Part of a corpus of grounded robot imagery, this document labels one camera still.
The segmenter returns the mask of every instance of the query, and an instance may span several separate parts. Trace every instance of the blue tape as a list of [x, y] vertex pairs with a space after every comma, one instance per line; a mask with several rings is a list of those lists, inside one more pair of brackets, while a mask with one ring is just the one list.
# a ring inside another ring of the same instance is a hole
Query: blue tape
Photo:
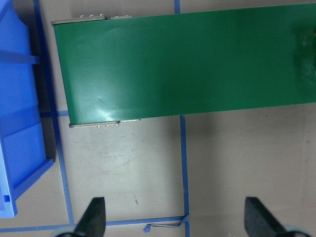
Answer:
[[106, 223], [106, 226], [144, 224], [144, 223], [152, 223], [152, 222], [181, 221], [183, 220], [183, 218], [184, 216], [171, 216], [171, 217], [136, 219], [136, 220], [125, 220], [125, 221], [109, 221]]
[[189, 207], [189, 181], [188, 181], [188, 163], [187, 163], [187, 136], [186, 136], [186, 119], [180, 115], [180, 134], [181, 134], [181, 158], [182, 158], [182, 182], [183, 182], [183, 199], [184, 215], [190, 214]]
[[39, 2], [39, 0], [33, 0], [33, 3], [34, 3], [34, 12], [35, 12], [36, 24], [37, 24], [38, 34], [39, 34], [42, 63], [44, 66], [44, 72], [45, 72], [45, 78], [46, 78], [46, 84], [47, 84], [47, 92], [48, 92], [50, 110], [51, 110], [52, 121], [53, 121], [53, 128], [54, 128], [54, 132], [55, 132], [56, 147], [57, 147], [57, 153], [58, 153], [58, 157], [59, 157], [59, 165], [60, 165], [60, 171], [61, 171], [61, 178], [62, 178], [62, 182], [63, 182], [68, 219], [69, 219], [69, 223], [73, 224], [74, 223], [74, 215], [73, 215], [73, 210], [71, 207], [71, 199], [70, 199], [70, 193], [69, 193], [69, 187], [68, 187], [66, 166], [65, 166], [63, 148], [62, 148], [61, 138], [60, 138], [56, 104], [55, 104], [55, 99], [54, 99], [54, 91], [53, 91], [53, 87], [52, 87], [53, 84], [52, 84], [52, 78], [51, 78], [51, 71], [50, 71], [50, 67], [49, 67], [48, 51], [46, 48], [44, 28], [43, 28], [43, 24], [42, 24], [42, 20], [41, 20], [41, 15], [40, 15], [40, 2]]
[[190, 237], [190, 222], [185, 223], [185, 237]]
[[53, 225], [53, 226], [30, 226], [30, 227], [13, 227], [0, 229], [0, 233], [8, 232], [26, 232], [26, 231], [51, 231], [57, 230], [71, 225]]
[[68, 110], [57, 111], [57, 116], [69, 116]]
[[[171, 217], [160, 217], [160, 218], [149, 218], [149, 219], [136, 219], [136, 220], [124, 220], [124, 221], [109, 221], [106, 226], [119, 226], [119, 225], [132, 225], [132, 224], [144, 224], [148, 222], [168, 222], [168, 221], [181, 221], [184, 216], [171, 216]], [[0, 233], [8, 232], [27, 232], [27, 231], [49, 231], [57, 230], [64, 227], [72, 227], [75, 224], [68, 225], [51, 225], [51, 226], [29, 226], [29, 227], [13, 227], [13, 228], [2, 228]]]
[[188, 222], [188, 221], [189, 221], [189, 220], [188, 220], [188, 217], [185, 216], [185, 217], [183, 217], [183, 219], [182, 219], [178, 224], [176, 224], [176, 225], [168, 225], [168, 224], [147, 224], [147, 225], [144, 227], [143, 231], [144, 231], [145, 233], [148, 233], [148, 232], [150, 232], [151, 227], [173, 228], [173, 229], [175, 229], [175, 228], [179, 228], [183, 223], [186, 223], [186, 222]]
[[181, 13], [181, 3], [180, 0], [174, 0], [174, 13]]

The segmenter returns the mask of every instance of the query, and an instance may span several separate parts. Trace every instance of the blue plastic bin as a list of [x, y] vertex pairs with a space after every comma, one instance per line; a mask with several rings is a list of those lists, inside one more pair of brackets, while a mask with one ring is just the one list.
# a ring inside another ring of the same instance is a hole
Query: blue plastic bin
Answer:
[[27, 27], [12, 0], [0, 0], [0, 218], [53, 165], [44, 149]]

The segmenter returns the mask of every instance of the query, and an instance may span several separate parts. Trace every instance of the floor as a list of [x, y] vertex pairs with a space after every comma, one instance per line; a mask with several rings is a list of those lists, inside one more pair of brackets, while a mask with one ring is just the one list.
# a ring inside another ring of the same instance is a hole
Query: floor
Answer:
[[[35, 74], [46, 154], [55, 165], [18, 199], [19, 214], [0, 220], [0, 236], [52, 236], [73, 228], [100, 196], [108, 237], [246, 236], [246, 196], [259, 197], [283, 224], [315, 236], [316, 104], [70, 129], [50, 25], [82, 14], [147, 16], [300, 2], [311, 0], [15, 0], [34, 55], [51, 68], [53, 86], [45, 81], [47, 67], [36, 66]], [[47, 58], [40, 50], [38, 10]], [[189, 222], [180, 227], [143, 232], [147, 223], [179, 223], [189, 208]]]

